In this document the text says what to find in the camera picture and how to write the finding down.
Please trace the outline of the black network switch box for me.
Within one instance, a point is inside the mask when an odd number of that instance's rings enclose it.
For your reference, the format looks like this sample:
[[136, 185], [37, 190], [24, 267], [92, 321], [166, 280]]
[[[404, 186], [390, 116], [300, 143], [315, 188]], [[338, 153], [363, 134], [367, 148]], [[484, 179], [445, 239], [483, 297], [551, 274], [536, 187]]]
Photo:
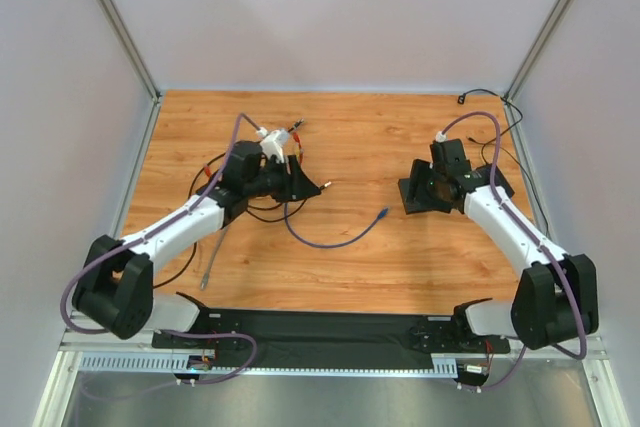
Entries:
[[441, 212], [449, 214], [452, 210], [450, 203], [433, 195], [425, 184], [414, 185], [410, 178], [398, 180], [404, 211], [407, 215]]

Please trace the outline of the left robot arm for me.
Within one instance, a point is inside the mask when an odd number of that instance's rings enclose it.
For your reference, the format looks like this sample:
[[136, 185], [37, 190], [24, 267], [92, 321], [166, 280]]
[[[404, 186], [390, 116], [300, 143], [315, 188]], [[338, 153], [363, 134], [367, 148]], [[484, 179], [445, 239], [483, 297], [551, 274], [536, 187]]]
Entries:
[[75, 281], [71, 305], [96, 323], [94, 333], [122, 340], [143, 329], [190, 332], [203, 306], [181, 294], [156, 293], [156, 275], [189, 246], [228, 227], [252, 199], [298, 202], [321, 192], [296, 156], [268, 154], [257, 142], [238, 141], [179, 209], [122, 239], [96, 239]]

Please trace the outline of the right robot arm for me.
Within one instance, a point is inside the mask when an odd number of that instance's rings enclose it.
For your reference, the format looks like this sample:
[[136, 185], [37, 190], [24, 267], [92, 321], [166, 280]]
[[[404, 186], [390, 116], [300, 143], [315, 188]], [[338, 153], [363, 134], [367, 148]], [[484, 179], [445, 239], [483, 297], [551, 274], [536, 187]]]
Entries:
[[430, 146], [398, 187], [406, 214], [459, 211], [501, 250], [519, 278], [512, 301], [481, 299], [460, 305], [476, 336], [519, 339], [538, 350], [599, 328], [597, 275], [585, 254], [571, 255], [544, 236], [514, 205], [514, 190], [493, 164], [473, 167], [459, 139]]

